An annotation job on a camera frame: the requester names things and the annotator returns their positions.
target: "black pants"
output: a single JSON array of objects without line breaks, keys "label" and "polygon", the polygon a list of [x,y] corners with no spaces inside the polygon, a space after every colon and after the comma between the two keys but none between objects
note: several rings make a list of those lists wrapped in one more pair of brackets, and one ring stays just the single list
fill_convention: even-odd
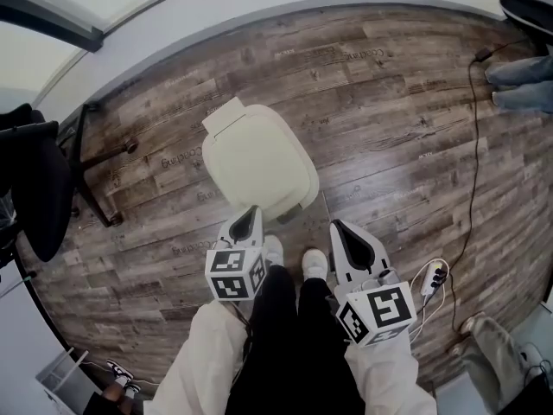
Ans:
[{"label": "black pants", "polygon": [[365,403],[344,359],[345,332],[330,312],[327,283],[307,280],[296,312],[294,281],[272,266],[251,315],[251,350],[226,415],[363,414]]}]

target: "black metal frame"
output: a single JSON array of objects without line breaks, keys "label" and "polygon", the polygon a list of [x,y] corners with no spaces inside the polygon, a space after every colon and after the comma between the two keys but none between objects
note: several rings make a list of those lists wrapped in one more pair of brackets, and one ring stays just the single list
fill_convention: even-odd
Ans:
[{"label": "black metal frame", "polygon": [[0,20],[57,38],[88,52],[102,48],[104,33],[83,28],[64,16],[29,0],[0,0]]}]

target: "person's arm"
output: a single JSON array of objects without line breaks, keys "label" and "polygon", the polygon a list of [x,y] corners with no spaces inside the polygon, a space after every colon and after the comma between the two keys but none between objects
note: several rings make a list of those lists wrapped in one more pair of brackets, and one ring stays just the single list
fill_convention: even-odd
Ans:
[{"label": "person's arm", "polygon": [[198,310],[184,342],[145,415],[224,415],[244,324],[216,301]]},{"label": "person's arm", "polygon": [[346,360],[365,401],[365,415],[436,415],[435,400],[416,385],[418,362],[407,331],[367,348],[350,346]]}]

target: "chair caster wheel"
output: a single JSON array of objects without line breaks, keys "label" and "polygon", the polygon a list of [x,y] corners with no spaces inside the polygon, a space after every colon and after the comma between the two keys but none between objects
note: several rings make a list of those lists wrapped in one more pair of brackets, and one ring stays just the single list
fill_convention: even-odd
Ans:
[{"label": "chair caster wheel", "polygon": [[89,112],[96,112],[100,110],[100,103],[92,102],[86,104],[86,109]]},{"label": "chair caster wheel", "polygon": [[113,227],[121,226],[123,223],[123,215],[120,212],[116,212],[110,219],[110,223]]},{"label": "chair caster wheel", "polygon": [[137,140],[129,140],[127,143],[124,144],[124,150],[127,154],[132,154],[135,150],[137,150],[137,147]]}]

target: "white power cord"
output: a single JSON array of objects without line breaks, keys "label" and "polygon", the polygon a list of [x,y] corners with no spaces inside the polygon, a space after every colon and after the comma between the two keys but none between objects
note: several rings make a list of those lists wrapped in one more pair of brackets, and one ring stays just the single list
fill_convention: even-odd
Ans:
[{"label": "white power cord", "polygon": [[415,334],[416,332],[416,335],[415,337],[410,341],[410,342],[413,342],[414,340],[417,339],[417,337],[423,332],[423,328],[424,328],[424,324],[426,324],[427,322],[430,321],[430,319],[438,312],[438,310],[440,310],[443,306],[443,304],[445,303],[446,301],[446,288],[444,286],[444,283],[445,281],[448,279],[449,277],[449,265],[448,265],[448,262],[445,260],[445,259],[431,259],[426,265],[424,265],[420,270],[419,272],[416,273],[416,275],[413,277],[413,279],[411,280],[411,283],[410,283],[410,291],[412,292],[413,291],[413,284],[415,283],[415,280],[418,278],[418,276],[421,274],[421,272],[426,268],[428,267],[431,263],[434,263],[436,261],[439,261],[439,262],[442,262],[446,268],[448,269],[448,273],[446,274],[446,277],[443,279],[442,281],[442,302],[440,303],[440,305],[438,306],[438,308],[432,312],[428,319],[426,318],[426,304],[427,302],[430,300],[430,298],[432,298],[432,295],[434,294],[428,294],[428,295],[425,295],[424,296],[424,299],[423,299],[423,322],[421,323],[420,326],[418,326],[417,328],[413,329],[411,332],[409,332],[409,335],[413,335]]},{"label": "white power cord", "polygon": [[[93,366],[99,367],[100,369],[105,370],[106,372],[113,372],[111,369],[102,367],[99,364],[96,364],[92,361],[83,361],[80,364],[92,364]],[[132,380],[132,381],[134,381],[135,383],[147,383],[147,384],[151,384],[152,386],[159,386],[159,383],[152,383],[151,381],[146,381],[146,380]]]}]

